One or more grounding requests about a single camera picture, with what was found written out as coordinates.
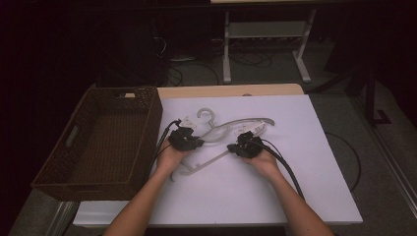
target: table top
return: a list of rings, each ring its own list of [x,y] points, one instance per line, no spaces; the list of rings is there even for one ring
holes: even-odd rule
[[[290,88],[294,89],[293,95],[288,95]],[[306,201],[315,212],[327,223],[362,221],[310,98],[300,94],[299,86],[218,87],[218,94],[212,97],[193,97],[196,92],[203,95],[204,90],[213,89],[216,87],[160,88],[164,107],[160,134],[170,121],[185,116],[198,125],[195,129],[197,136],[205,132],[208,128],[207,117],[194,118],[202,107],[215,112],[216,125],[248,116],[271,118],[275,125],[268,125],[262,137],[279,148],[295,173]],[[241,96],[248,91],[263,94],[262,89],[285,95]],[[186,98],[172,98],[178,96],[177,91],[183,92]],[[232,96],[221,97],[223,93]],[[233,132],[223,142],[197,149],[185,161],[197,166],[224,152],[227,144],[236,142]],[[184,170],[185,167],[180,166],[173,174],[175,182],[167,181],[153,211],[150,226],[276,225],[286,222],[268,182],[235,155],[227,154],[191,176],[181,175],[180,171]],[[283,174],[292,184],[286,171]],[[105,226],[126,203],[82,202],[74,224]]]

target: person's right hand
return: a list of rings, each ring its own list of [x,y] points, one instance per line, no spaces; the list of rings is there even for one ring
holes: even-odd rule
[[[253,165],[255,169],[267,179],[274,174],[281,174],[278,165],[276,164],[275,157],[265,149],[254,158],[242,158],[242,160]]]

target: dark background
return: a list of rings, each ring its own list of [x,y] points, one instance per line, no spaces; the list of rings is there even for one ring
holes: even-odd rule
[[[114,1],[112,6],[129,9],[167,2]],[[100,87],[162,85],[166,61],[156,56],[160,44],[154,36],[174,45],[171,55],[206,57],[210,57],[210,40],[222,37],[224,16],[218,10],[86,11],[97,7],[102,7],[102,1],[0,3],[1,235],[9,232],[30,193],[30,182],[86,89],[93,83]],[[300,15],[308,12],[302,7],[296,10]],[[414,11],[412,4],[323,5],[310,40],[336,41],[329,71],[343,73],[363,60],[372,61],[378,80],[417,126]],[[290,15],[286,10],[279,14],[281,18]],[[259,14],[242,10],[235,20],[276,16],[271,10]]]

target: basket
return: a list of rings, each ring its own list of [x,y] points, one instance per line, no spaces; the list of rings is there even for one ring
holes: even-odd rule
[[[88,90],[32,187],[63,202],[130,200],[148,179],[161,116],[156,88]]]

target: gray carpet floor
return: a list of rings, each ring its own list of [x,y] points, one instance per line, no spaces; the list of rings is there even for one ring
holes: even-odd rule
[[[280,48],[271,57],[271,62],[266,60],[265,64],[259,64],[259,66],[264,65],[265,68],[242,65],[239,63],[242,60],[232,60],[232,84],[297,83],[303,89],[315,88],[335,76],[333,73],[324,72],[331,48],[332,44],[329,42],[308,44],[304,60],[312,77],[312,82],[309,84],[301,82],[290,53],[293,49],[291,47]],[[259,58],[250,53],[236,56],[237,60],[242,57],[252,61]],[[221,56],[209,60],[173,64],[172,67],[181,71],[183,86],[213,86],[217,80],[213,72],[222,78]],[[178,82],[178,75],[171,76],[170,80],[172,83],[167,85],[172,87],[173,83]],[[362,176],[352,196],[364,222],[331,228],[339,235],[415,235],[417,219],[398,190],[382,152],[370,136],[367,124],[363,122],[363,111],[360,106],[359,108],[357,106],[358,101],[359,104],[363,103],[363,96],[347,97],[342,92],[346,83],[347,81],[342,82],[324,94],[311,95],[324,130],[348,141],[359,154],[362,166]],[[394,154],[411,185],[417,189],[416,129],[398,109],[389,90],[379,84],[377,85],[376,108],[385,111],[392,122],[390,125],[379,125],[377,131],[386,141],[387,147]],[[358,174],[358,163],[353,151],[335,136],[328,135],[328,141],[348,186],[352,186]],[[58,204],[42,193],[32,191],[11,235],[45,235]],[[102,229],[85,229],[74,226],[71,221],[68,221],[65,235],[99,235],[101,233]]]

